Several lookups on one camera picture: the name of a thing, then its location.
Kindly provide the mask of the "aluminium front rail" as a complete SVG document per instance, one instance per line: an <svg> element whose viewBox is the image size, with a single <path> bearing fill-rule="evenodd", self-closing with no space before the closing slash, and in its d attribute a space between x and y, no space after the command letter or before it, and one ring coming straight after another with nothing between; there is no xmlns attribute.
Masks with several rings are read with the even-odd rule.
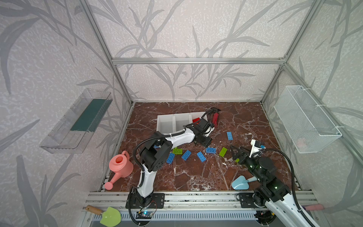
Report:
<svg viewBox="0 0 363 227"><path fill-rule="evenodd" d="M157 209L152 221L172 220L252 220L257 211L268 211L265 208L241 208L236 200L237 193L253 193L253 191L185 191L157 192L165 194L164 207ZM125 207L128 192L94 192L89 193L85 206L90 205L105 211L108 207L117 209L122 221L132 221ZM312 191L296 192L300 205L318 204ZM320 227L331 227L322 211L307 211ZM85 210L76 227L90 227L92 221L100 220L101 216Z"/></svg>

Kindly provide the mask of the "purple toy shovel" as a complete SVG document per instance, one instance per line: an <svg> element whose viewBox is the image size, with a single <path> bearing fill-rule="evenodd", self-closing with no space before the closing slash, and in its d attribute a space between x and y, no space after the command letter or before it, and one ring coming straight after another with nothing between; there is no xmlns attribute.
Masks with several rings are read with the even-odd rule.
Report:
<svg viewBox="0 0 363 227"><path fill-rule="evenodd" d="M303 206L306 211L322 211L324 210L324 206L322 204L313 204Z"/></svg>

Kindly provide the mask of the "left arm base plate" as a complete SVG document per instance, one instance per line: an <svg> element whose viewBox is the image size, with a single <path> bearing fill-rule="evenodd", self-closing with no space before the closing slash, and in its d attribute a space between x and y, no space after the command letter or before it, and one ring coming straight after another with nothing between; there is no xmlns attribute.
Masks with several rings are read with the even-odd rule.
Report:
<svg viewBox="0 0 363 227"><path fill-rule="evenodd" d="M162 209L164 207L165 194L152 193L146 198L139 195L139 193L131 193L128 195L126 208L127 209L141 209L141 208L153 208Z"/></svg>

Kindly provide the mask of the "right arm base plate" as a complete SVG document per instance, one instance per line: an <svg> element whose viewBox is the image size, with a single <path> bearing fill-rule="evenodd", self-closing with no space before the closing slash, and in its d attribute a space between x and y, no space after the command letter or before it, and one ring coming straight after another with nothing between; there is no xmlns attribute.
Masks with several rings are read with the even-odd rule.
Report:
<svg viewBox="0 0 363 227"><path fill-rule="evenodd" d="M237 193L235 198L239 201L241 208L265 208L254 201L254 193Z"/></svg>

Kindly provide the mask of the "blue lego studs up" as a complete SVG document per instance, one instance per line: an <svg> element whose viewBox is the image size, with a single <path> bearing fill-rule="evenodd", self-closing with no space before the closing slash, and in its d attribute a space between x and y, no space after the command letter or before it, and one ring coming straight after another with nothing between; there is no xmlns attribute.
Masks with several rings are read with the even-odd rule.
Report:
<svg viewBox="0 0 363 227"><path fill-rule="evenodd" d="M206 157L204 156L204 154L202 152L198 152L197 153L197 157L200 159L200 161L203 163L205 162L207 159Z"/></svg>

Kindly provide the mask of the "blue lego centre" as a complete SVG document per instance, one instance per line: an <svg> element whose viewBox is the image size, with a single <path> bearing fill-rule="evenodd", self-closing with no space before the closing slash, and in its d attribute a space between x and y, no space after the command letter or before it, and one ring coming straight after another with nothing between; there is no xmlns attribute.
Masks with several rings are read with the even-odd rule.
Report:
<svg viewBox="0 0 363 227"><path fill-rule="evenodd" d="M191 156L191 152L189 151L189 150L187 150L183 155L182 155L182 159L184 160L184 161L186 161L190 156Z"/></svg>

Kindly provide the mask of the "green lego hollow up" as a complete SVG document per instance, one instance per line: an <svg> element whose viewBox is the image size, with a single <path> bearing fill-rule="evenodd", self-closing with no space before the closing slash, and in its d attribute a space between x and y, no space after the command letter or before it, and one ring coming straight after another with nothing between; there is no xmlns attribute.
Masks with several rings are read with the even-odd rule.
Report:
<svg viewBox="0 0 363 227"><path fill-rule="evenodd" d="M175 154L175 155L182 155L183 154L183 149L182 148L174 148L172 153Z"/></svg>

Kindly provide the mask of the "left circuit board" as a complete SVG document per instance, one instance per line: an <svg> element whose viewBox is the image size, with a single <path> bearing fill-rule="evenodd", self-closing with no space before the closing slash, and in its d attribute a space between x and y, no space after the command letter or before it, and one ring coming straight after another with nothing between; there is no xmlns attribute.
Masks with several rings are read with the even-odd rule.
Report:
<svg viewBox="0 0 363 227"><path fill-rule="evenodd" d="M156 211L138 211L136 212L136 219L152 219Z"/></svg>

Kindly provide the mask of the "blue lego hollow right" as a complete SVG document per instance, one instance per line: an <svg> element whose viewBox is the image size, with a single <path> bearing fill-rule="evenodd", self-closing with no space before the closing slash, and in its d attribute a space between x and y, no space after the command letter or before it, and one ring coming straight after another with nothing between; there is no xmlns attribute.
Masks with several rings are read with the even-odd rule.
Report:
<svg viewBox="0 0 363 227"><path fill-rule="evenodd" d="M216 148L208 147L208 148L206 148L206 153L208 153L208 154L216 154Z"/></svg>

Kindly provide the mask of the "white bin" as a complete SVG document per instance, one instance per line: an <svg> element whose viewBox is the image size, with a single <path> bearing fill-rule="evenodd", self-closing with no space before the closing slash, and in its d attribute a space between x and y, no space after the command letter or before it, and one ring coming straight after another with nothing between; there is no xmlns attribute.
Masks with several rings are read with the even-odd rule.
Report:
<svg viewBox="0 0 363 227"><path fill-rule="evenodd" d="M206 111L203 111L203 112L191 112L190 115L191 115L191 118L192 120L193 119L196 119L196 118L202 118L205 119L206 121L208 121L208 114L205 114Z"/></svg>
<svg viewBox="0 0 363 227"><path fill-rule="evenodd" d="M185 125L192 123L191 113L175 113L173 116L173 130L174 132L181 131Z"/></svg>
<svg viewBox="0 0 363 227"><path fill-rule="evenodd" d="M174 114L157 116L157 131L162 134L169 134L176 131Z"/></svg>

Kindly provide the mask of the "red spray bottle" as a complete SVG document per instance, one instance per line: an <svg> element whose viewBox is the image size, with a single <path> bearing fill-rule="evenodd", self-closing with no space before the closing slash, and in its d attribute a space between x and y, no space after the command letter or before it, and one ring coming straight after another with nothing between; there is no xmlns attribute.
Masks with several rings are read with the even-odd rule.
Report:
<svg viewBox="0 0 363 227"><path fill-rule="evenodd" d="M216 107L211 108L211 114L212 114L211 122L213 123L215 128L218 126L218 119L219 119L220 112L221 112L221 110Z"/></svg>

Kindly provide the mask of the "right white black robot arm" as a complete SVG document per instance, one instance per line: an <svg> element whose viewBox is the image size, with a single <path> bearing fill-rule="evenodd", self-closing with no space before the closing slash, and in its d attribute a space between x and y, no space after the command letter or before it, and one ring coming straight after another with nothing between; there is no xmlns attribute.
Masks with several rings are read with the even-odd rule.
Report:
<svg viewBox="0 0 363 227"><path fill-rule="evenodd" d="M260 186L254 190L254 203L258 207L266 207L274 213L286 227L318 227L319 224L299 204L295 191L295 171L286 154L273 148L257 148L257 154L250 157L246 148L230 146L233 160L246 166L248 171L257 178ZM277 168L274 162L264 156L266 152L277 152L284 156L291 170L291 188L276 177Z"/></svg>

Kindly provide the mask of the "light blue toy shovel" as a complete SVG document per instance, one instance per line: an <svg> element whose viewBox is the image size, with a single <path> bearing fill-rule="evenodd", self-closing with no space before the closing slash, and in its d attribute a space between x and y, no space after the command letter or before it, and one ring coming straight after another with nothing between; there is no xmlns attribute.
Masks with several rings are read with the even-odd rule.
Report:
<svg viewBox="0 0 363 227"><path fill-rule="evenodd" d="M232 182L232 188L234 190L248 190L250 187L249 183L255 181L257 181L256 177L246 179L244 176L239 176Z"/></svg>

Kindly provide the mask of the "white middle bin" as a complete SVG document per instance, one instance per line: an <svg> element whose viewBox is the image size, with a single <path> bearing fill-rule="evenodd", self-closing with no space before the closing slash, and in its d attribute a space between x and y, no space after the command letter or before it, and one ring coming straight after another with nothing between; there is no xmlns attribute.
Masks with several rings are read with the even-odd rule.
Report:
<svg viewBox="0 0 363 227"><path fill-rule="evenodd" d="M174 132L181 131L185 125L192 123L191 113L175 113L173 116L173 130Z"/></svg>

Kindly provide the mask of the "white left bin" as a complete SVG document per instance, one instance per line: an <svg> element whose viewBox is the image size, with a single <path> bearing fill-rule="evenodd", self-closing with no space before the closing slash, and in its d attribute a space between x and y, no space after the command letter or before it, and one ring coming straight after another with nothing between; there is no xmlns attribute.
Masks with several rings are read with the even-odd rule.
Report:
<svg viewBox="0 0 363 227"><path fill-rule="evenodd" d="M157 116L157 131L162 134L169 134L176 131L174 114Z"/></svg>

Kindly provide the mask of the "blue lego lower left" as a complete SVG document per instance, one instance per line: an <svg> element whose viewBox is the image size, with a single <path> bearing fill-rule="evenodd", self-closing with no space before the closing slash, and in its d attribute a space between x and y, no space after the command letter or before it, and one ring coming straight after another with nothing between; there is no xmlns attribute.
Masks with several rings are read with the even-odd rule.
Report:
<svg viewBox="0 0 363 227"><path fill-rule="evenodd" d="M171 165L173 163L174 158L175 158L175 154L170 153L167 160L166 160L166 163Z"/></svg>

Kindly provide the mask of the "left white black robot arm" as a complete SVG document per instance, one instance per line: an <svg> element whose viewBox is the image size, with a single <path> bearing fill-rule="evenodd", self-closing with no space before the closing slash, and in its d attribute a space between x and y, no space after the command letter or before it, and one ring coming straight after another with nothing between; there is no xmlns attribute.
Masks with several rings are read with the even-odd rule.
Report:
<svg viewBox="0 0 363 227"><path fill-rule="evenodd" d="M151 138L139 143L132 156L140 167L140 179L138 186L130 191L130 195L134 196L130 203L136 201L142 208L148 206L152 202L157 171L166 163L172 149L189 143L208 147L212 142L209 135L214 129L213 123L202 119L199 123L185 125L182 130L174 133L162 134L157 131Z"/></svg>

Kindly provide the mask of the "light blue lego far right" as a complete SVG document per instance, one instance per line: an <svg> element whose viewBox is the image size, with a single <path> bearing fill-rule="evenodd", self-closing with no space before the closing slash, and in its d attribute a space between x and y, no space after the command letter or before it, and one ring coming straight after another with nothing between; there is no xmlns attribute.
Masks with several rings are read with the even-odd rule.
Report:
<svg viewBox="0 0 363 227"><path fill-rule="evenodd" d="M233 140L233 135L232 135L232 133L231 133L230 131L228 131L226 134L227 134L227 138L228 138L228 140L229 140L229 141L232 141L232 140Z"/></svg>

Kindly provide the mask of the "pink watering can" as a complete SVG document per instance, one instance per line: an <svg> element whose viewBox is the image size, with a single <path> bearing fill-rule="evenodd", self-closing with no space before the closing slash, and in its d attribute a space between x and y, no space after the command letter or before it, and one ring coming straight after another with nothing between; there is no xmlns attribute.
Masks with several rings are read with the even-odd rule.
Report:
<svg viewBox="0 0 363 227"><path fill-rule="evenodd" d="M109 168L114 172L112 179L105 183L105 189L113 189L113 185L120 178L128 177L133 171L129 153L124 150L121 154L114 156L109 162Z"/></svg>

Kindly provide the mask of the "green toy shovel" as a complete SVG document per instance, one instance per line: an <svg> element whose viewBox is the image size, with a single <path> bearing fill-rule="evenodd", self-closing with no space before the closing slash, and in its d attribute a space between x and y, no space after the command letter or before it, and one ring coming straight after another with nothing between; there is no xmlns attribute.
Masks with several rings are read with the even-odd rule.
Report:
<svg viewBox="0 0 363 227"><path fill-rule="evenodd" d="M101 216L100 223L106 227L115 227L120 224L122 220L120 212L112 207L108 207L105 211L103 211L99 208L88 205L85 210L92 214Z"/></svg>

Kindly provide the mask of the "white right bin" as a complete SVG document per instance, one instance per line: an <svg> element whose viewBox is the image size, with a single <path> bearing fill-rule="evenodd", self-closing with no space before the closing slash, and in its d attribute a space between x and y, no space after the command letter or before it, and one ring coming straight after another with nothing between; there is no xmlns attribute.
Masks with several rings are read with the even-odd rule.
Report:
<svg viewBox="0 0 363 227"><path fill-rule="evenodd" d="M205 114L206 111L203 111L203 112L191 112L190 115L191 115L191 118L192 120L193 119L196 119L196 118L202 118L205 119L206 121L208 121L208 114Z"/></svg>

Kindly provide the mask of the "clear plastic wall tray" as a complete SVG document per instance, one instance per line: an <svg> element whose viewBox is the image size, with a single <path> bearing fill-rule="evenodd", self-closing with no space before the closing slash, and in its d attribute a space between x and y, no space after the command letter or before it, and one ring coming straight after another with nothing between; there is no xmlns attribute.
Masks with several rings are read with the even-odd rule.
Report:
<svg viewBox="0 0 363 227"><path fill-rule="evenodd" d="M85 89L40 147L51 154L81 154L113 101L111 92Z"/></svg>

